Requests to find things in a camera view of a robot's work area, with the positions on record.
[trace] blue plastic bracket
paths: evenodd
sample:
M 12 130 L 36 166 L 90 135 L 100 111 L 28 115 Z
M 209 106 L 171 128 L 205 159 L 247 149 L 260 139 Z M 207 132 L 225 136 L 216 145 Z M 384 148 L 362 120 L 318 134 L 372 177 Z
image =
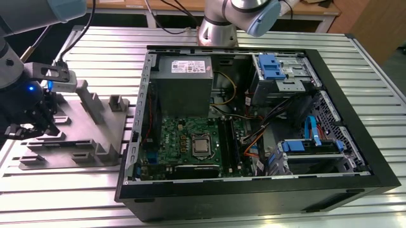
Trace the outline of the blue plastic bracket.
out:
M 322 145 L 322 142 L 318 137 L 318 125 L 316 125 L 316 119 L 312 115 L 308 115 L 304 121 L 304 138 L 310 139 L 310 134 L 308 134 L 308 124 L 311 125 L 311 135 L 312 139 L 316 142 L 316 146 Z
M 259 55 L 259 66 L 261 71 L 264 72 L 265 80 L 284 80 L 285 75 L 280 71 L 280 63 L 276 60 L 273 55 Z

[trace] black cable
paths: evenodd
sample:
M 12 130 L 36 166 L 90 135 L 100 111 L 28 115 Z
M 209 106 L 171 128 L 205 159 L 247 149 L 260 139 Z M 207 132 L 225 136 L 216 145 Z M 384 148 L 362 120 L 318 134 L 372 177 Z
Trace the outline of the black cable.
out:
M 41 33 L 40 36 L 37 37 L 36 42 L 33 43 L 32 46 L 29 46 L 29 47 L 26 48 L 24 54 L 22 54 L 21 57 L 20 57 L 22 63 L 28 60 L 28 58 L 29 58 L 29 56 L 32 55 L 33 51 L 37 49 L 37 47 L 38 47 L 40 43 L 42 42 L 42 40 L 44 40 L 44 38 L 45 38 L 45 36 L 46 36 L 46 34 L 48 34 L 50 28 L 52 28 L 52 25 L 49 25 L 49 26 L 45 27 L 42 33 Z
M 181 9 L 177 7 L 177 6 L 175 6 L 172 3 L 168 3 L 165 0 L 160 0 L 164 4 L 167 4 L 168 6 L 171 6 L 171 7 L 173 7 L 175 9 L 177 9 L 180 12 L 183 12 L 187 16 L 189 16 L 192 19 L 193 19 L 193 21 L 195 21 L 195 23 L 196 23 L 196 26 L 199 26 L 199 21 L 197 21 L 197 19 L 196 19 L 196 17 L 191 14 L 191 12 L 183 7 L 183 5 L 179 3 L 179 1 L 177 0 L 175 0 L 175 2 L 177 3 L 177 5 L 181 7 Z
M 96 0 L 92 0 L 92 8 L 90 8 L 90 13 L 89 13 L 89 19 L 88 19 L 88 23 L 80 33 L 80 36 L 77 37 L 77 39 L 74 40 L 74 42 L 69 45 L 69 47 L 66 47 L 66 49 L 61 52 L 61 55 L 58 56 L 58 61 L 62 62 L 64 60 L 64 55 L 68 53 L 68 51 L 74 47 L 76 43 L 78 42 L 78 40 L 82 38 L 85 32 L 89 29 L 89 25 L 93 21 L 93 17 L 94 17 L 94 11 L 96 11 Z
M 180 4 L 180 2 L 177 0 L 173 0 L 177 5 L 183 8 L 183 10 L 185 11 L 185 13 L 188 14 L 188 16 L 193 19 L 193 21 L 196 22 L 196 26 L 199 26 L 199 21 L 196 19 L 196 17 L 191 14 L 191 12 L 184 8 L 184 6 Z
M 38 47 L 38 44 L 42 42 L 44 38 L 45 38 L 45 35 L 48 34 L 49 30 L 52 28 L 52 25 L 49 25 L 48 27 L 45 27 L 42 33 L 40 34 L 36 42 L 33 43 L 32 45 L 32 48 L 37 48 Z
M 159 23 L 157 18 L 156 18 L 156 16 L 153 15 L 153 13 L 151 13 L 151 15 L 152 15 L 152 17 L 153 17 L 153 20 L 155 20 L 155 23 L 156 23 L 157 27 L 161 28 L 163 31 L 165 31 L 168 34 L 179 35 L 179 34 L 184 33 L 184 30 L 180 31 L 180 32 L 171 32 L 171 31 L 168 31 L 168 30 L 163 27 L 163 25 Z
M 289 9 L 291 9 L 291 20 L 292 20 L 292 7 L 291 7 L 291 5 L 287 3 L 285 0 L 277 0 L 277 1 L 283 1 L 287 4 L 287 6 L 289 7 Z

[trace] aluminum extrusion table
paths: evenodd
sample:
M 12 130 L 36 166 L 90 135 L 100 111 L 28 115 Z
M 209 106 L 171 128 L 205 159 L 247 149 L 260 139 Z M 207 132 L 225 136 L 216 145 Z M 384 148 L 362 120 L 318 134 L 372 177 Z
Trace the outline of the aluminum extrusion table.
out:
M 65 46 L 78 36 L 73 29 Z M 136 103 L 147 45 L 196 45 L 195 31 L 90 27 L 65 55 L 69 68 L 101 98 L 121 94 Z M 119 166 L 22 171 L 8 141 L 0 151 L 0 225 L 13 227 L 406 227 L 406 98 L 356 40 L 340 34 L 237 33 L 241 47 L 314 48 L 324 59 L 402 186 L 324 213 L 287 214 L 143 224 L 113 201 Z M 65 95 L 65 99 L 77 99 Z M 124 140 L 129 139 L 128 111 Z

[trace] cable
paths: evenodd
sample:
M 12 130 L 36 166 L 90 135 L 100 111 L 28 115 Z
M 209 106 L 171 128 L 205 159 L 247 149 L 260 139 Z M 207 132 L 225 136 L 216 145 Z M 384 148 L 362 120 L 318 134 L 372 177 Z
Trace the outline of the cable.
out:
M 249 146 L 247 147 L 245 151 L 243 152 L 243 155 L 244 156 L 253 156 L 253 157 L 257 157 L 256 154 L 253 153 L 248 153 L 249 151 L 249 148 L 253 146 L 253 144 L 256 143 L 256 141 L 259 140 L 259 138 L 261 137 L 261 135 L 264 134 L 264 131 L 257 135 L 257 137 L 253 139 L 253 141 L 251 142 Z
M 215 107 L 215 106 L 212 106 L 212 108 L 213 108 L 219 113 L 221 113 L 223 115 L 235 116 L 235 117 L 239 117 L 239 118 L 243 118 L 243 119 L 247 119 L 247 120 L 255 119 L 255 118 L 251 118 L 251 117 L 247 117 L 247 116 L 243 116 L 243 115 L 236 115 L 236 114 L 225 113 L 221 109 L 219 109 L 219 108 Z
M 292 7 L 291 7 L 291 5 L 287 3 L 285 0 L 277 0 L 277 1 L 283 1 L 287 4 L 287 6 L 289 7 L 289 9 L 291 9 L 291 20 L 292 20 Z
M 38 44 L 42 42 L 44 38 L 45 38 L 45 35 L 48 34 L 49 30 L 52 28 L 52 25 L 46 26 L 42 33 L 40 34 L 40 36 L 37 37 L 37 40 L 36 42 L 33 43 L 32 46 L 29 46 L 24 52 L 24 54 L 21 55 L 20 59 L 21 59 L 21 62 L 24 63 L 29 56 L 32 55 L 33 51 L 37 49 L 38 47 Z
M 64 55 L 68 53 L 68 51 L 74 47 L 76 43 L 78 42 L 78 40 L 82 38 L 84 34 L 86 33 L 88 29 L 89 29 L 89 25 L 93 21 L 94 18 L 94 11 L 96 11 L 96 0 L 92 0 L 92 8 L 90 8 L 90 13 L 89 13 L 89 19 L 88 19 L 88 23 L 80 33 L 80 36 L 77 37 L 77 39 L 74 40 L 74 42 L 69 45 L 69 47 L 66 47 L 66 49 L 61 52 L 60 56 L 58 56 L 58 61 L 62 62 L 64 60 Z
M 181 9 L 177 7 L 177 6 L 175 6 L 172 3 L 168 3 L 165 0 L 160 0 L 164 4 L 167 4 L 168 6 L 171 6 L 171 7 L 173 7 L 175 9 L 177 9 L 180 12 L 183 12 L 185 15 L 188 15 L 192 19 L 193 19 L 193 21 L 195 21 L 195 23 L 196 23 L 196 26 L 199 26 L 199 22 L 197 22 L 197 19 L 196 19 L 196 17 L 191 14 L 191 12 L 183 7 L 183 5 L 179 3 L 179 1 L 177 0 L 175 0 L 175 2 L 177 3 L 177 5 L 181 7 Z
M 183 8 L 183 10 L 187 12 L 188 16 L 192 17 L 193 21 L 196 22 L 196 26 L 199 26 L 199 21 L 196 19 L 196 17 L 191 14 L 191 12 L 184 8 L 184 6 L 180 4 L 180 2 L 177 0 L 173 0 L 177 5 L 180 6 L 180 8 Z
M 151 5 L 149 5 L 149 0 L 144 0 L 144 2 L 145 2 L 145 5 L 147 5 L 147 8 L 148 8 L 148 11 L 149 11 L 149 13 L 151 13 L 151 15 L 152 15 L 152 17 L 153 17 L 155 23 L 156 23 L 157 27 L 160 27 L 160 28 L 163 29 L 163 31 L 165 31 L 168 34 L 179 35 L 179 34 L 184 33 L 187 30 L 189 30 L 189 28 L 185 28 L 185 29 L 183 29 L 180 32 L 171 32 L 171 31 L 168 31 L 168 30 L 163 27 L 163 25 L 159 23 L 157 18 L 156 18 L 156 16 L 155 16 L 153 13 L 152 13 Z
M 236 95 L 236 85 L 235 85 L 233 81 L 231 80 L 231 78 L 223 72 L 213 71 L 213 73 L 220 74 L 231 82 L 232 88 L 233 88 L 233 93 L 232 93 L 232 97 L 227 101 L 217 103 L 217 104 L 209 104 L 211 106 L 227 104 L 229 101 L 232 101 L 232 99 L 235 98 L 235 95 Z

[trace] metal bracket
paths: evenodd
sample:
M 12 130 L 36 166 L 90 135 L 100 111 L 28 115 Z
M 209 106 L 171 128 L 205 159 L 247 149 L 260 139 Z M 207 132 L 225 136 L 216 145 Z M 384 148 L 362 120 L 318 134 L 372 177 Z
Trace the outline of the metal bracket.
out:
M 104 109 L 101 101 L 96 93 L 89 93 L 88 82 L 85 80 L 77 81 L 76 93 L 81 100 L 84 110 L 88 112 L 94 124 L 104 123 L 100 111 Z
M 299 79 L 285 79 L 283 81 L 276 81 L 277 89 L 280 92 L 289 92 L 289 93 L 296 93 L 296 92 L 305 92 L 303 83 Z
M 41 63 L 25 63 L 24 72 L 32 81 L 68 82 L 70 79 L 68 69 Z

